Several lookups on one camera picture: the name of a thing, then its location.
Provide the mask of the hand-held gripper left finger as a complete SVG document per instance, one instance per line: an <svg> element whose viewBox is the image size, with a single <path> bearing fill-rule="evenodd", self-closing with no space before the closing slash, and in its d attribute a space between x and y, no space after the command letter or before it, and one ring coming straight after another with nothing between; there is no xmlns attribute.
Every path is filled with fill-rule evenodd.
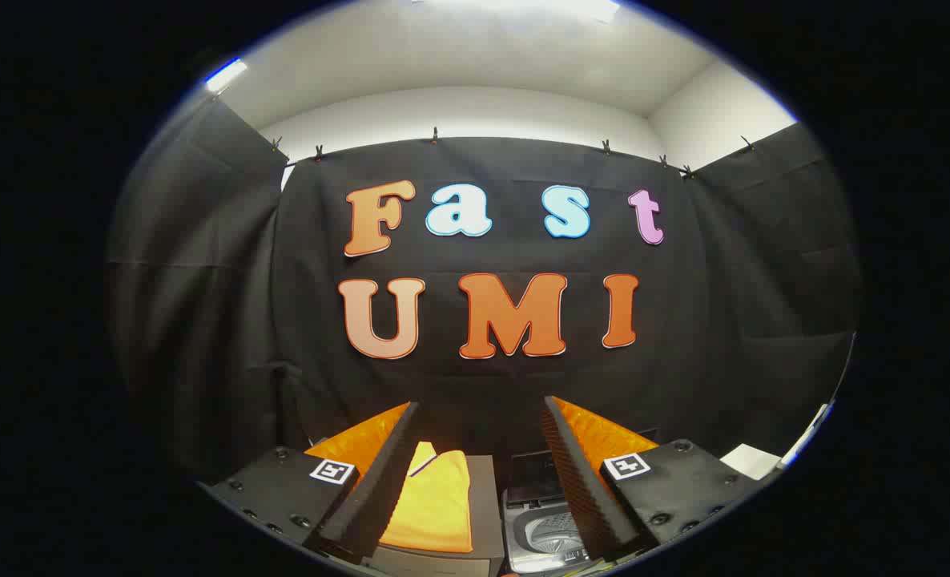
<svg viewBox="0 0 950 577"><path fill-rule="evenodd" d="M357 565L375 552L401 496L420 407L401 403L307 450L274 446L203 489L296 549Z"/></svg>

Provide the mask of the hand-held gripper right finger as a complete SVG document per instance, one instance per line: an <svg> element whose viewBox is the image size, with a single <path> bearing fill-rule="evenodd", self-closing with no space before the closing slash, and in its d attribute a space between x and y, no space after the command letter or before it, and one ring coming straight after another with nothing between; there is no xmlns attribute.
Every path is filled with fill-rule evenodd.
<svg viewBox="0 0 950 577"><path fill-rule="evenodd" d="M559 397L543 402L542 434L592 559L672 547L767 486L696 442L657 443Z"/></svg>

